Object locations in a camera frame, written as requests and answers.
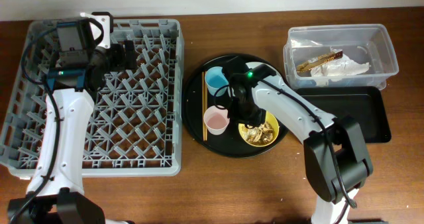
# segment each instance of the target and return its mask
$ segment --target yellow bowl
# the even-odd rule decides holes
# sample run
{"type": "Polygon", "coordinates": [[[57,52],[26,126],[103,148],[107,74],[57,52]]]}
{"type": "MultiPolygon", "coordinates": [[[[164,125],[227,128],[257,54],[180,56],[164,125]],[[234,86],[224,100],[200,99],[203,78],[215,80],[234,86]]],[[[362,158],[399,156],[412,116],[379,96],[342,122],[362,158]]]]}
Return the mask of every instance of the yellow bowl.
{"type": "Polygon", "coordinates": [[[246,143],[248,143],[249,145],[252,145],[252,146],[255,146],[255,147],[265,147],[265,146],[268,146],[268,145],[272,144],[277,139],[278,132],[280,132],[280,126],[278,125],[277,118],[275,116],[273,116],[273,114],[271,114],[269,112],[266,112],[265,122],[266,121],[271,125],[271,127],[274,130],[274,138],[269,143],[267,143],[267,144],[259,144],[259,145],[257,145],[257,144],[252,144],[251,142],[248,142],[247,140],[245,140],[243,138],[243,136],[241,135],[243,133],[242,129],[244,128],[244,124],[238,124],[238,129],[239,129],[238,130],[239,131],[238,133],[240,134],[241,138],[246,143]]]}

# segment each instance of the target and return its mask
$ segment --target brown wood surface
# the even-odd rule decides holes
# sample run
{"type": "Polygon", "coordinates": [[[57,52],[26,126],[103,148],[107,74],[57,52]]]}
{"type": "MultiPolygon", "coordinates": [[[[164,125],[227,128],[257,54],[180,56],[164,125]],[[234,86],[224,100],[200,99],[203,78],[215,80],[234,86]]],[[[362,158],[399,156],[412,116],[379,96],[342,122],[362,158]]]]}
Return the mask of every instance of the brown wood surface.
{"type": "MultiPolygon", "coordinates": [[[[180,16],[185,39],[184,76],[210,58],[242,52],[283,70],[283,45],[291,27],[382,23],[400,72],[382,91],[392,140],[369,144],[374,174],[356,197],[350,219],[424,222],[424,8],[294,11],[180,16]]],[[[29,22],[0,23],[0,121],[4,119],[29,22]]],[[[109,219],[136,223],[267,223],[305,219],[315,193],[305,177],[302,146],[290,133],[266,154],[225,158],[183,132],[182,170],[163,178],[86,178],[85,195],[109,219]]],[[[0,167],[0,223],[10,199],[28,181],[0,167]]]]}

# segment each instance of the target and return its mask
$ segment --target pair of chopsticks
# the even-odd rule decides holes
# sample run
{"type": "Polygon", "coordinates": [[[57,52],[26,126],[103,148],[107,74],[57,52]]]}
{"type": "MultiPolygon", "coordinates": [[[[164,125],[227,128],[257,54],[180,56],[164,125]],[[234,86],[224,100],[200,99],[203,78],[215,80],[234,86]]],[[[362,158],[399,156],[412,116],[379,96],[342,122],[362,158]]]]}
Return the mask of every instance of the pair of chopsticks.
{"type": "Polygon", "coordinates": [[[205,83],[205,72],[201,73],[201,119],[203,124],[203,141],[207,141],[207,128],[203,116],[207,110],[207,85],[205,83]]]}

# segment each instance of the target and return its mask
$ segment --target bowl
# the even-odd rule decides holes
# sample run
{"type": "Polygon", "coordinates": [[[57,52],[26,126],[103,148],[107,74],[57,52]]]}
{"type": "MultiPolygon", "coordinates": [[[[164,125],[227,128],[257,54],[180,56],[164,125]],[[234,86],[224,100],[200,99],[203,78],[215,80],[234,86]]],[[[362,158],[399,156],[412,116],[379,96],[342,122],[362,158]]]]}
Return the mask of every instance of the bowl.
{"type": "Polygon", "coordinates": [[[268,145],[272,144],[277,139],[278,132],[280,131],[280,126],[278,124],[277,118],[275,116],[273,116],[273,114],[271,114],[269,112],[266,112],[265,122],[268,122],[270,124],[270,126],[272,127],[272,129],[274,130],[274,134],[273,134],[274,136],[272,137],[272,140],[270,142],[266,143],[266,144],[254,144],[254,143],[248,142],[246,139],[244,139],[244,137],[242,135],[242,134],[244,134],[246,132],[245,131],[246,127],[244,127],[244,124],[241,124],[241,123],[238,124],[238,129],[239,129],[238,130],[239,131],[238,133],[240,134],[241,138],[246,143],[248,143],[251,146],[255,146],[255,147],[265,147],[265,146],[268,146],[268,145]]]}

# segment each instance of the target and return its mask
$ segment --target round black tray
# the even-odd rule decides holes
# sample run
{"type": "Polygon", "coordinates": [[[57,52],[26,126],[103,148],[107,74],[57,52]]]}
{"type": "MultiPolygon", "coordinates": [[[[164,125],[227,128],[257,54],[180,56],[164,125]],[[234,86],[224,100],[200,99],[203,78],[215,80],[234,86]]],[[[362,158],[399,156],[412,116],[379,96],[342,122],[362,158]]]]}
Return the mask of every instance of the round black tray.
{"type": "MultiPolygon", "coordinates": [[[[207,134],[207,141],[203,141],[203,117],[201,110],[201,73],[207,71],[214,66],[223,66],[223,64],[230,59],[239,56],[246,62],[263,62],[269,64],[267,61],[247,54],[229,54],[218,58],[214,58],[204,65],[196,69],[184,84],[183,89],[183,109],[182,118],[185,127],[189,134],[204,147],[209,150],[228,156],[232,158],[246,158],[262,154],[274,146],[276,146],[287,134],[288,130],[280,122],[280,131],[277,139],[270,145],[265,147],[254,147],[247,144],[239,134],[238,123],[230,122],[227,129],[221,135],[207,134]]],[[[228,95],[217,97],[217,104],[228,104],[230,98],[228,95]]],[[[208,107],[213,105],[213,96],[209,94],[207,97],[208,107]]]]}

